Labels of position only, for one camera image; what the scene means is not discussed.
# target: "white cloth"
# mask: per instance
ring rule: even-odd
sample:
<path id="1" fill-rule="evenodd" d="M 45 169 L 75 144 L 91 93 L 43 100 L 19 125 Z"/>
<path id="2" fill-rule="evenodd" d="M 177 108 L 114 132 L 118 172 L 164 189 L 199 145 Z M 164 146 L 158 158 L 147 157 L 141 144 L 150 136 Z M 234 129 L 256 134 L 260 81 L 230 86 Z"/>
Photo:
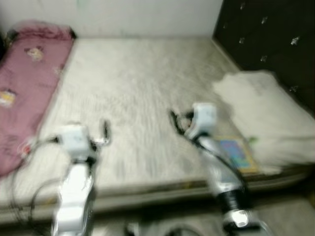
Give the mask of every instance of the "white cloth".
<path id="1" fill-rule="evenodd" d="M 266 173 L 315 162 L 315 121 L 268 72 L 227 74 L 214 84 L 246 137 L 257 138 L 253 155 Z"/>

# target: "cartoon print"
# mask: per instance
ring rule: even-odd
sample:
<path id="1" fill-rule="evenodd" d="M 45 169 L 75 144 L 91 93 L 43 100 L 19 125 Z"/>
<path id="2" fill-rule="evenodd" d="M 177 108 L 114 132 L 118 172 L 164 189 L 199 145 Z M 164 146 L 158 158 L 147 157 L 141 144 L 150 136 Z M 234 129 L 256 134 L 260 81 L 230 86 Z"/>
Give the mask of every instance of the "cartoon print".
<path id="1" fill-rule="evenodd" d="M 44 53 L 43 47 L 37 46 L 35 48 L 26 48 L 24 51 L 31 57 L 33 61 L 41 61 L 43 60 Z"/>
<path id="2" fill-rule="evenodd" d="M 11 90 L 0 91 L 0 106 L 9 108 L 14 104 L 16 94 Z"/>

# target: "black tufted headboard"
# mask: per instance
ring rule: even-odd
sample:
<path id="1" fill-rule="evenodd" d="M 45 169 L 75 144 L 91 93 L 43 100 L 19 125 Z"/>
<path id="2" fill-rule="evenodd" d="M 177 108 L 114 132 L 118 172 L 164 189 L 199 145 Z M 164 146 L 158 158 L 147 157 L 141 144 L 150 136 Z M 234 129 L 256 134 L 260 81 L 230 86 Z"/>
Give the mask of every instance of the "black tufted headboard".
<path id="1" fill-rule="evenodd" d="M 215 31 L 244 70 L 275 72 L 315 112 L 314 0 L 224 0 Z"/>

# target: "floor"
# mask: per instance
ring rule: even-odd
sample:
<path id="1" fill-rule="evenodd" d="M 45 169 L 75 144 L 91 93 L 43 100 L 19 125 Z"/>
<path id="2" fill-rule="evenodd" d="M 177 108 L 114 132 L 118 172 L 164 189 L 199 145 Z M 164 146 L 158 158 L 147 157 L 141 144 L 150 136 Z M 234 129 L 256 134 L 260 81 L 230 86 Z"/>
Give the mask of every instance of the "floor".
<path id="1" fill-rule="evenodd" d="M 314 236 L 315 211 L 297 195 L 264 197 L 254 204 L 261 219 L 275 236 Z M 152 206 L 126 212 L 96 216 L 92 236 L 125 236 L 126 225 L 139 225 L 140 236 L 165 236 L 178 226 L 195 229 L 200 236 L 224 236 L 219 209 L 208 200 Z M 32 236 L 31 231 L 0 229 L 0 235 Z"/>

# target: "white wall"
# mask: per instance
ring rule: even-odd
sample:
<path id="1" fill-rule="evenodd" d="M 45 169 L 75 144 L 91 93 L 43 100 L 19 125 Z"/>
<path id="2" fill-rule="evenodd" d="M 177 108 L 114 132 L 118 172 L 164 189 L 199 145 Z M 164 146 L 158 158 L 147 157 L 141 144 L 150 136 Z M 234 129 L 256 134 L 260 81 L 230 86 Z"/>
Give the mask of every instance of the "white wall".
<path id="1" fill-rule="evenodd" d="M 67 24 L 79 36 L 211 36 L 222 0 L 0 0 L 0 24 Z"/>

